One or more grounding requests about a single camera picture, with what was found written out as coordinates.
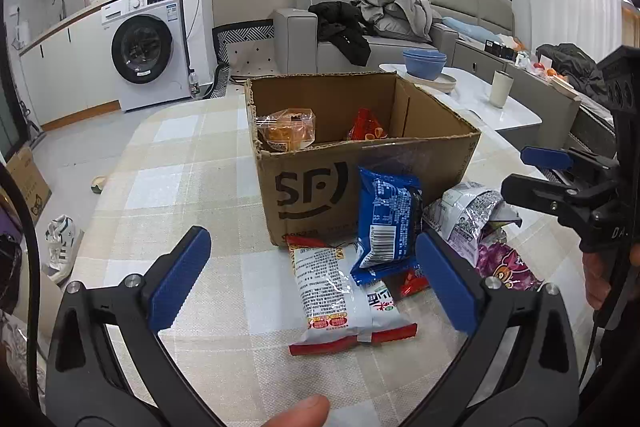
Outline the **person's right hand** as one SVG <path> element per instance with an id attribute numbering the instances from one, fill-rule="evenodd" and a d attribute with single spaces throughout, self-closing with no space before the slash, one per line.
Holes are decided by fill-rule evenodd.
<path id="1" fill-rule="evenodd" d="M 633 267 L 640 267 L 640 245 L 632 246 L 630 255 L 630 263 Z M 611 291 L 611 285 L 604 278 L 605 265 L 599 254 L 582 254 L 582 267 L 585 274 L 585 292 L 588 305 L 598 311 L 608 293 Z"/>

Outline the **person's left hand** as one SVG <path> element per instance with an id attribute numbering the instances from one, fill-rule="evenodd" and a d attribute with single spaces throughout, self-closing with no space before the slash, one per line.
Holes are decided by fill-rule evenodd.
<path id="1" fill-rule="evenodd" d="M 322 427 L 329 417 L 331 404 L 324 395 L 312 395 L 269 421 L 264 427 Z"/>

